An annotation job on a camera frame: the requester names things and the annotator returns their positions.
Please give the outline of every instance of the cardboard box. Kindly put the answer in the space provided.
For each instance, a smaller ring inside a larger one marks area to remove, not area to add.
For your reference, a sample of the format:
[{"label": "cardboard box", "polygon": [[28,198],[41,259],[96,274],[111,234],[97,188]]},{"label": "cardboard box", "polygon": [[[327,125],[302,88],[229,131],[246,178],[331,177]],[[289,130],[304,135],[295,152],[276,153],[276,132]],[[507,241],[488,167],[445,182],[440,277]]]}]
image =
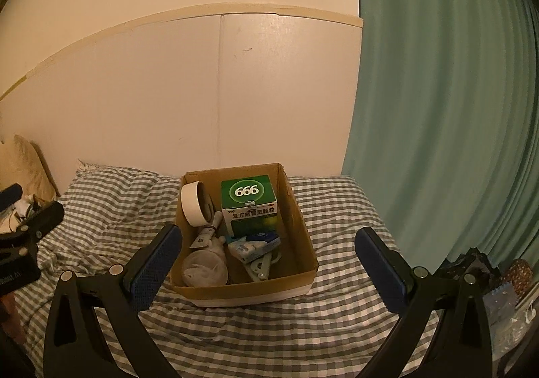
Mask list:
[{"label": "cardboard box", "polygon": [[227,307],[275,302],[306,294],[312,286],[318,261],[305,221],[281,164],[265,164],[235,168],[221,168],[189,172],[182,184],[204,182],[217,209],[221,208],[221,182],[247,176],[267,174],[277,196],[277,233],[281,238],[282,258],[272,265],[269,280],[253,282],[245,268],[225,249],[228,266],[228,284],[221,287],[188,287],[182,281],[182,262],[194,249],[189,246],[197,235],[188,224],[178,203],[176,224],[182,231],[183,245],[172,266],[170,280],[173,289],[193,304],[201,307]]},{"label": "cardboard box", "polygon": [[221,182],[221,208],[231,237],[270,232],[277,226],[277,198],[267,174]]}]

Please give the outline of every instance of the green medicine box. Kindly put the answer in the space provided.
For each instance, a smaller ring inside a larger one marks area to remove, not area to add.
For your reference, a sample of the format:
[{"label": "green medicine box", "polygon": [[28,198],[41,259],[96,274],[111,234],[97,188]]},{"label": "green medicine box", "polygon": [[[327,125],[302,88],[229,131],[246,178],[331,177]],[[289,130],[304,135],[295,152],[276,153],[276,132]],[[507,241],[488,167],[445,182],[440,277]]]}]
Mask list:
[{"label": "green medicine box", "polygon": [[221,207],[231,237],[268,232],[277,226],[277,198],[267,174],[221,182]]}]

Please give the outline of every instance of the bed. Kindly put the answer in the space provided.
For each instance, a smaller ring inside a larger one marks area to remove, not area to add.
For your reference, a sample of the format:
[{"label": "bed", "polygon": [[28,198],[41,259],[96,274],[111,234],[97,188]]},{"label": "bed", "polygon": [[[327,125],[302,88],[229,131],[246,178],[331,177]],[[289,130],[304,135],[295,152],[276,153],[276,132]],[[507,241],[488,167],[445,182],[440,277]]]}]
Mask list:
[{"label": "bed", "polygon": [[[355,233],[364,226],[395,248],[359,185],[346,176],[289,180],[320,264],[311,291],[277,303],[203,309],[165,281],[139,318],[181,377],[355,377],[396,323],[397,315],[385,309],[355,256]],[[125,264],[174,220],[179,189],[177,177],[132,168],[79,168],[60,198],[64,222],[40,242],[41,278],[17,291],[26,350],[38,376],[61,273],[70,269],[88,276]],[[133,374],[106,313],[96,312],[115,360]],[[437,322],[432,313],[405,371],[420,364]]]}]

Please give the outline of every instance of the plastic bag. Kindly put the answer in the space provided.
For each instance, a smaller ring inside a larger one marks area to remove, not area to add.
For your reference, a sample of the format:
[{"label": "plastic bag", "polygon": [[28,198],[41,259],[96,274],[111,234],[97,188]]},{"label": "plastic bag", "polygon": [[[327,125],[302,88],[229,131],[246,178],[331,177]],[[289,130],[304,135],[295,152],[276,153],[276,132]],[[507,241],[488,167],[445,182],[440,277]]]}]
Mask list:
[{"label": "plastic bag", "polygon": [[535,317],[533,303],[518,309],[511,317],[490,327],[492,361],[496,361],[516,347],[530,329]]},{"label": "plastic bag", "polygon": [[506,321],[515,314],[518,297],[511,282],[506,282],[483,296],[488,325]]}]

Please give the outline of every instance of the green curtain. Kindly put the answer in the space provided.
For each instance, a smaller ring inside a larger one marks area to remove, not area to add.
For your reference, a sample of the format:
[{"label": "green curtain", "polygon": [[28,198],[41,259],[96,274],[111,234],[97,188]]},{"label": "green curtain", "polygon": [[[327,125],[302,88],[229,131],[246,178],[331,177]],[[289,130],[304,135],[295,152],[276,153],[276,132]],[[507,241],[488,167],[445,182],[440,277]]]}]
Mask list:
[{"label": "green curtain", "polygon": [[360,0],[343,174],[408,263],[477,246],[539,259],[537,11],[530,0]]}]

